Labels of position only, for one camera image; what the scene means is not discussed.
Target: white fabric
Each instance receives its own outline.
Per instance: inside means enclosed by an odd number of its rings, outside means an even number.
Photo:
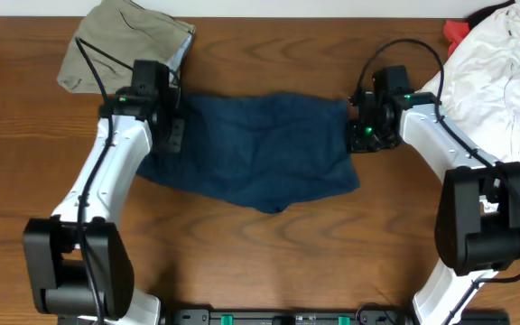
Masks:
[[[501,161],[520,162],[520,4],[480,23],[444,69],[441,99],[452,121]],[[421,91],[436,94],[439,78]]]

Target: wooden tabletop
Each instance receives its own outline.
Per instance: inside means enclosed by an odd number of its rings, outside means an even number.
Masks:
[[[96,132],[99,95],[56,77],[80,18],[0,18],[0,324],[52,324],[33,308],[21,244],[79,174]],[[211,94],[276,91],[345,98],[383,43],[418,38],[444,58],[442,20],[187,19],[197,37],[184,87]],[[371,71],[405,64],[419,88],[437,71],[401,44]],[[266,215],[136,178],[121,234],[136,285],[168,307],[353,309],[405,306],[437,261],[432,230],[441,185],[411,147],[353,155],[362,187]],[[505,275],[520,271],[516,263]],[[520,283],[488,284],[470,305],[520,324]]]

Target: white wall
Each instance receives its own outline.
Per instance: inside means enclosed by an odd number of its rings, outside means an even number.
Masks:
[[[100,0],[0,0],[0,15],[86,15]],[[172,16],[461,18],[504,0],[136,0]]]

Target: blue fabric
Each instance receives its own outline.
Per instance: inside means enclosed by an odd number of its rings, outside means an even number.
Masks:
[[[150,153],[138,174],[266,213],[353,191],[345,101],[277,94],[187,95],[180,153]]]

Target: beige cloth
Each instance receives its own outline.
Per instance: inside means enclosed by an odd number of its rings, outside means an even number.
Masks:
[[[74,37],[80,37],[130,66],[137,59],[158,60],[176,70],[190,47],[194,31],[195,27],[189,23],[145,10],[130,0],[103,0],[81,21]],[[84,49],[107,93],[130,85],[132,71],[85,45]],[[99,93],[98,84],[74,38],[61,64],[58,82],[69,92]]]

